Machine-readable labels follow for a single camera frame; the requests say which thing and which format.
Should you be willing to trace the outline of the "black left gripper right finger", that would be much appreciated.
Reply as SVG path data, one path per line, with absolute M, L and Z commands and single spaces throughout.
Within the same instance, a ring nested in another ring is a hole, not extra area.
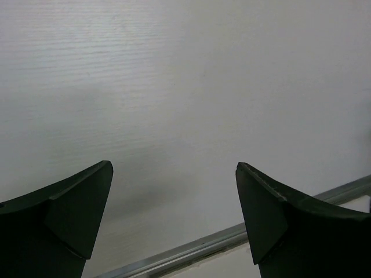
M 235 175 L 261 277 L 370 276 L 370 214 L 318 200 L 247 163 Z

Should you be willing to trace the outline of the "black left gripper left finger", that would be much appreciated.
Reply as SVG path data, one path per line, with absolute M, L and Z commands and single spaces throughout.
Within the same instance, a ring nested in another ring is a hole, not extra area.
M 113 178 L 110 161 L 1 203 L 1 277 L 81 277 Z

